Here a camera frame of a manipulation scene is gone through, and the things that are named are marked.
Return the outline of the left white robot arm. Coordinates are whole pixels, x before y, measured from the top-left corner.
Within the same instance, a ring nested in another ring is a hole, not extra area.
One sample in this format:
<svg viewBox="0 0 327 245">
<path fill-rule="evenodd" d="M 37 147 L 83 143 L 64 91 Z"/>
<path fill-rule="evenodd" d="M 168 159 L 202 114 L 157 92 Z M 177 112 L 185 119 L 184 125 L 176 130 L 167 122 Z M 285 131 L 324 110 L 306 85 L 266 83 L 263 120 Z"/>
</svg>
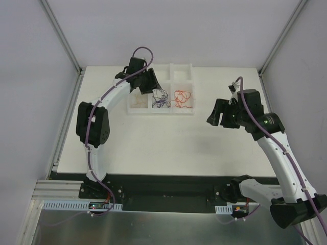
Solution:
<svg viewBox="0 0 327 245">
<path fill-rule="evenodd" d="M 142 95 L 161 89 L 154 69 L 145 59 L 132 57 L 129 65 L 115 75 L 112 84 L 103 95 L 92 102 L 81 102 L 78 106 L 76 134 L 84 144 L 87 155 L 87 178 L 94 183 L 90 192 L 96 198 L 104 198 L 108 186 L 102 181 L 107 175 L 99 151 L 110 135 L 110 111 L 133 90 Z"/>
</svg>

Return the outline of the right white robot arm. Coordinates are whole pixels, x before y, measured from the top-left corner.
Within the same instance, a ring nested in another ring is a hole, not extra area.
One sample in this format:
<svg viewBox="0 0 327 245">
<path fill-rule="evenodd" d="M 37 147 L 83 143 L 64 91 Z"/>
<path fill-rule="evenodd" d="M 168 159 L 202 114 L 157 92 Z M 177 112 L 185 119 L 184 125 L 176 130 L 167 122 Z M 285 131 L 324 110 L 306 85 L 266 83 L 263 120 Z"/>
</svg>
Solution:
<svg viewBox="0 0 327 245">
<path fill-rule="evenodd" d="M 244 127 L 265 153 L 280 185 L 280 190 L 273 190 L 249 175 L 239 176 L 221 191 L 223 200 L 236 203 L 252 199 L 267 208 L 283 229 L 315 218 L 326 209 L 326 195 L 318 194 L 305 177 L 280 118 L 264 112 L 257 90 L 235 92 L 230 100 L 216 99 L 206 121 L 229 129 Z"/>
</svg>

